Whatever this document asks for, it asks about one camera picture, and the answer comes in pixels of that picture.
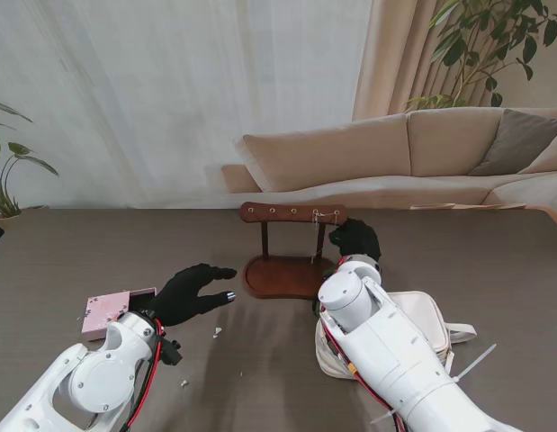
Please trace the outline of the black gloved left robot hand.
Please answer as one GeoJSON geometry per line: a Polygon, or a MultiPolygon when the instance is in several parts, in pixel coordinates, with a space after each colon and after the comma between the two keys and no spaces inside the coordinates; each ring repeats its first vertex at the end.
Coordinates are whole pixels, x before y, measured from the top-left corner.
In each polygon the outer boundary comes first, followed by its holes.
{"type": "Polygon", "coordinates": [[[177,272],[144,309],[153,311],[164,327],[177,326],[233,302],[236,294],[232,291],[209,295],[200,295],[199,291],[214,281],[229,280],[236,275],[233,268],[204,263],[187,267],[177,272]]]}

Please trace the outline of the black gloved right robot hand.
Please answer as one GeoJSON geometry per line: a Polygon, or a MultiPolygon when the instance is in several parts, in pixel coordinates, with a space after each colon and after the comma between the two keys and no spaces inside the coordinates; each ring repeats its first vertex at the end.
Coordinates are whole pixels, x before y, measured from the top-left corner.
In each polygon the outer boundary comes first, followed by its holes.
{"type": "Polygon", "coordinates": [[[379,261],[382,252],[375,230],[362,220],[348,218],[328,235],[332,245],[342,257],[366,255],[379,261]]]}

